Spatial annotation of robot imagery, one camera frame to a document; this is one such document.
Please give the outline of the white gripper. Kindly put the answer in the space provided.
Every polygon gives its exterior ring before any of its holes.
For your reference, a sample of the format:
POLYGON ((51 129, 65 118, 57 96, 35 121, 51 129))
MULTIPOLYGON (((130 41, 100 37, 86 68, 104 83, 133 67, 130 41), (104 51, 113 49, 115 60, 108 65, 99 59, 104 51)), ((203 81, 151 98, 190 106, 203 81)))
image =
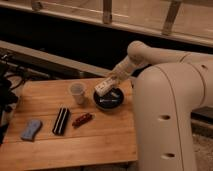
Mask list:
POLYGON ((101 83, 95 86, 95 92, 99 96, 104 96, 106 93, 108 93, 112 88, 115 87, 117 84, 117 78, 116 77, 108 77, 101 83))

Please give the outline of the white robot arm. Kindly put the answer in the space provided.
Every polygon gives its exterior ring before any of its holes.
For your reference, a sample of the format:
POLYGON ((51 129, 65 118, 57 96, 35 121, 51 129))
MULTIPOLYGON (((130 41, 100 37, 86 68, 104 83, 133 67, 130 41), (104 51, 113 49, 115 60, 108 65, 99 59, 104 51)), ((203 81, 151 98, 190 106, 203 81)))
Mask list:
POLYGON ((127 56, 95 86, 103 96, 131 74, 138 171, 197 171, 191 112, 213 106, 213 54, 130 43, 127 56))

